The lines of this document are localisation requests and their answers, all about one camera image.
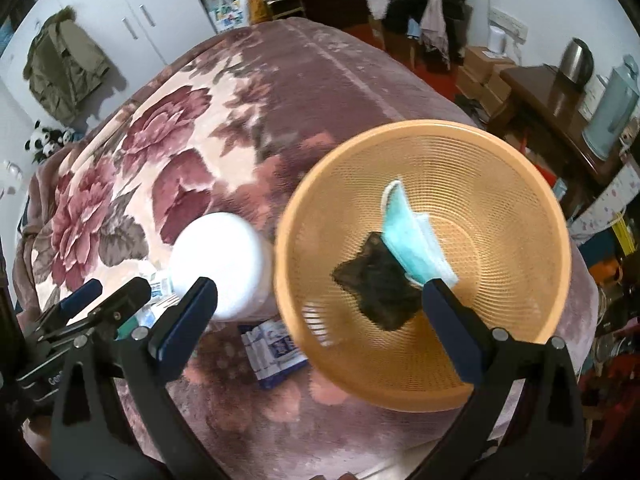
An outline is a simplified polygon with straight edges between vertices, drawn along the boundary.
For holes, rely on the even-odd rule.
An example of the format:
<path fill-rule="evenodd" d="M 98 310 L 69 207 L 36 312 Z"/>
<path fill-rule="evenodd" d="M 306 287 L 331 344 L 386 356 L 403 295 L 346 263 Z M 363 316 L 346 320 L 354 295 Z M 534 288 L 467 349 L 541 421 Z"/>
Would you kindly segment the olive green hanging jacket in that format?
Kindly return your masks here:
<path fill-rule="evenodd" d="M 108 57 L 76 23 L 75 10 L 66 6 L 51 15 L 32 40 L 23 79 L 41 107 L 70 126 L 110 67 Z"/>

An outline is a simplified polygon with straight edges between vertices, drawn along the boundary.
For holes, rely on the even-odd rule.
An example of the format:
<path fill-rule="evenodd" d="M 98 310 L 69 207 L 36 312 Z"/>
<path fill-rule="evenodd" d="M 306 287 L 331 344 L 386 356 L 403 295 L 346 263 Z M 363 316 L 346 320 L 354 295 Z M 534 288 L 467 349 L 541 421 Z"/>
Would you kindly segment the blue surgical face mask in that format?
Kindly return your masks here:
<path fill-rule="evenodd" d="M 381 197 L 382 241 L 414 286 L 439 278 L 449 288 L 458 284 L 427 212 L 415 212 L 404 184 L 393 180 Z"/>

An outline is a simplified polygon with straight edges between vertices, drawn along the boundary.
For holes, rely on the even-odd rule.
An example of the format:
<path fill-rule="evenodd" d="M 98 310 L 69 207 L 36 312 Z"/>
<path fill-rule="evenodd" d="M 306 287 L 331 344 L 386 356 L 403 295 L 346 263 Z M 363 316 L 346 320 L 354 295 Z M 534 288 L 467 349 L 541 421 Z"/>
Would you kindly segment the chair piled with clothes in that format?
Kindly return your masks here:
<path fill-rule="evenodd" d="M 450 66 L 444 0 L 367 0 L 371 18 L 388 30 L 416 40 L 427 51 L 437 51 Z"/>

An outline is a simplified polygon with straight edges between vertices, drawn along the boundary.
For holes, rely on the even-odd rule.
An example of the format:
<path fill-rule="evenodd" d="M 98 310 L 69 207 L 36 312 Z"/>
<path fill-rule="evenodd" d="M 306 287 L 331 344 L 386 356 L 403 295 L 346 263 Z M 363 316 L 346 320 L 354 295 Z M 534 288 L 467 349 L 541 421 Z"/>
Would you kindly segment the colourful printed shopping bag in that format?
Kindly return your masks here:
<path fill-rule="evenodd" d="M 250 0 L 205 0 L 205 9 L 217 34 L 250 24 Z"/>

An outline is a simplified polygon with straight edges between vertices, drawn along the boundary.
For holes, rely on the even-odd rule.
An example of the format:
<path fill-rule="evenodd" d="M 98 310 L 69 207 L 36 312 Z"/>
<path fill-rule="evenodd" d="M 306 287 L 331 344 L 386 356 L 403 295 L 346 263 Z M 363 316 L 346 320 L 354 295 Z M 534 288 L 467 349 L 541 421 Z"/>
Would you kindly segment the blue white packet under jar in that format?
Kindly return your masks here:
<path fill-rule="evenodd" d="M 262 389 L 276 388 L 308 364 L 280 318 L 240 325 L 239 332 L 250 368 Z"/>

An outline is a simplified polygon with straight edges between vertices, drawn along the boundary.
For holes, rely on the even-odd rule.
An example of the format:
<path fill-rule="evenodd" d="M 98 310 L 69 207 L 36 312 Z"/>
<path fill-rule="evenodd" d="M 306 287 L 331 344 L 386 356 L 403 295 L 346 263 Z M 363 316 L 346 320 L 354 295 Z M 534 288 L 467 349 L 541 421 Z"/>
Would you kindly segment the pale blue thermos flask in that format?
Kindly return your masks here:
<path fill-rule="evenodd" d="M 612 69 L 608 84 L 582 138 L 592 154 L 607 160 L 639 101 L 639 66 L 627 54 L 623 64 Z"/>

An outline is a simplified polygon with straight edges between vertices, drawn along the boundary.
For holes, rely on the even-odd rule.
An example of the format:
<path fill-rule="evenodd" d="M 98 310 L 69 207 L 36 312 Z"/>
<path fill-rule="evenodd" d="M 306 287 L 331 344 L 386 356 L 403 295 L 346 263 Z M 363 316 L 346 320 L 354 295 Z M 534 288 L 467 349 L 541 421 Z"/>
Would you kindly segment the orange mesh plastic basket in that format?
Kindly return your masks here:
<path fill-rule="evenodd" d="M 471 393 L 424 314 L 386 332 L 332 278 L 381 229 L 386 185 L 401 180 L 456 272 L 454 294 L 491 327 L 543 344 L 570 288 L 570 237 L 535 166 L 480 129 L 423 119 L 358 134 L 314 165 L 274 244 L 280 315 L 311 366 L 351 396 L 389 410 L 461 406 Z"/>

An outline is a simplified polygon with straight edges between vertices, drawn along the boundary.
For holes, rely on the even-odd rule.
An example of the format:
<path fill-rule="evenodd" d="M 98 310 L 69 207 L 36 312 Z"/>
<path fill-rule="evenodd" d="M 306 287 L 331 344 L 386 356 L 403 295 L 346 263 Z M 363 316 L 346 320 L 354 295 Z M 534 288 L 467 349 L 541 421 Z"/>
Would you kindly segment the panda plush toy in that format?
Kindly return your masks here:
<path fill-rule="evenodd" d="M 24 144 L 24 149 L 32 155 L 35 164 L 41 164 L 65 145 L 74 140 L 75 130 L 72 128 L 55 129 L 40 124 L 37 120 L 34 131 Z"/>

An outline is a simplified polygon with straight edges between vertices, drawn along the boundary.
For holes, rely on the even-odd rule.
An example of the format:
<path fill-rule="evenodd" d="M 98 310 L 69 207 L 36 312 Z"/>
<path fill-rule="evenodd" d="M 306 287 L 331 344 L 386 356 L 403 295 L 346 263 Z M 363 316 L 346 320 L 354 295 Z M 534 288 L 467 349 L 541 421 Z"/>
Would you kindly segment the white wardrobe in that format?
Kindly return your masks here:
<path fill-rule="evenodd" d="M 82 106 L 79 122 L 88 127 L 102 122 L 163 68 L 215 35 L 201 0 L 37 0 L 1 57 L 1 80 L 32 122 L 50 124 L 53 119 L 23 78 L 28 48 L 46 19 L 66 6 L 111 63 L 104 84 Z"/>

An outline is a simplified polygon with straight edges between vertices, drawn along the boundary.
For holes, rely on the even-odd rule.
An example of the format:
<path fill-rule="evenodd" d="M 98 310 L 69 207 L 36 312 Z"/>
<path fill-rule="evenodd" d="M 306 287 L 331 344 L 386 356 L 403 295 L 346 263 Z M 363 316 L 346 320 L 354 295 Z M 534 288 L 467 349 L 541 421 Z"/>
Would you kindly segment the white plastic jar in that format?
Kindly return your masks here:
<path fill-rule="evenodd" d="M 236 214 L 214 212 L 192 221 L 172 246 L 165 270 L 180 296 L 198 278 L 212 280 L 217 322 L 254 322 L 278 313 L 272 244 Z"/>

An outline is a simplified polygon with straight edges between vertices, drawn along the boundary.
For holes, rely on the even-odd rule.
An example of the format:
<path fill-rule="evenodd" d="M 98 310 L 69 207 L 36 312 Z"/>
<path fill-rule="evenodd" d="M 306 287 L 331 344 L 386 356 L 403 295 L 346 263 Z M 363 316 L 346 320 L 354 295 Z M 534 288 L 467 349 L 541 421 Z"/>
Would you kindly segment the stainless steel electric kettle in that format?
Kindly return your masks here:
<path fill-rule="evenodd" d="M 573 38 L 568 43 L 561 62 L 559 73 L 578 89 L 590 81 L 594 69 L 593 55 L 584 40 Z"/>

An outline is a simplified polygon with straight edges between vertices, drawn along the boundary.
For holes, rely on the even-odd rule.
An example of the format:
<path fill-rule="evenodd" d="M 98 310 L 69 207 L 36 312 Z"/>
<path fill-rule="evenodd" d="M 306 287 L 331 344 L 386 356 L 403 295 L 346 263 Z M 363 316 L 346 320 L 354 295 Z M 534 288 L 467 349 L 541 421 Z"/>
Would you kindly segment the dark scouring pad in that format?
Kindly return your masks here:
<path fill-rule="evenodd" d="M 356 299 L 360 313 L 386 332 L 400 330 L 422 310 L 420 289 L 410 284 L 379 232 L 370 232 L 356 256 L 334 268 L 332 278 Z"/>

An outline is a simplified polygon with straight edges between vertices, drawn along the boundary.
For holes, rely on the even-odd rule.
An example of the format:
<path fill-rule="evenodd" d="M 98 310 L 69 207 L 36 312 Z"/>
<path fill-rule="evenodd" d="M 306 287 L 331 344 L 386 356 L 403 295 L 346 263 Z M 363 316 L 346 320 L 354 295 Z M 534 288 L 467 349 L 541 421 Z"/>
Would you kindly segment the white wall power strip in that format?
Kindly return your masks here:
<path fill-rule="evenodd" d="M 524 44 L 528 35 L 528 27 L 514 16 L 492 6 L 488 11 L 488 20 L 491 25 L 500 27 L 515 41 Z"/>

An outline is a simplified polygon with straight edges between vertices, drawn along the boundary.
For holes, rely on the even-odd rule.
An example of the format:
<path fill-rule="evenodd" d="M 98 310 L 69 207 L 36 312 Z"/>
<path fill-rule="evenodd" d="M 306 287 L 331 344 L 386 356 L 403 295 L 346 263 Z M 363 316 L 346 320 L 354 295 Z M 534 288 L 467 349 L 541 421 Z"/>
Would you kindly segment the dark wooden side table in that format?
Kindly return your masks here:
<path fill-rule="evenodd" d="M 511 67 L 500 73 L 510 96 L 488 120 L 487 131 L 504 138 L 512 133 L 527 140 L 550 170 L 567 185 L 563 214 L 584 211 L 620 170 L 620 147 L 598 159 L 582 138 L 587 121 L 579 113 L 584 95 L 548 65 Z"/>

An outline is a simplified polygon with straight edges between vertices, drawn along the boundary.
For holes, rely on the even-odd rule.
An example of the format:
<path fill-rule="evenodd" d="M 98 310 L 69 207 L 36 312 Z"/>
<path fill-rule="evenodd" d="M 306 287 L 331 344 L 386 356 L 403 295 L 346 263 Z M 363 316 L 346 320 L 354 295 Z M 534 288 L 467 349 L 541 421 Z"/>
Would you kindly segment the cardboard boxes stack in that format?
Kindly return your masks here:
<path fill-rule="evenodd" d="M 502 77 L 505 70 L 516 64 L 504 55 L 485 47 L 466 47 L 463 64 L 458 70 L 457 90 L 476 101 L 489 117 L 494 117 L 510 98 L 511 86 Z"/>

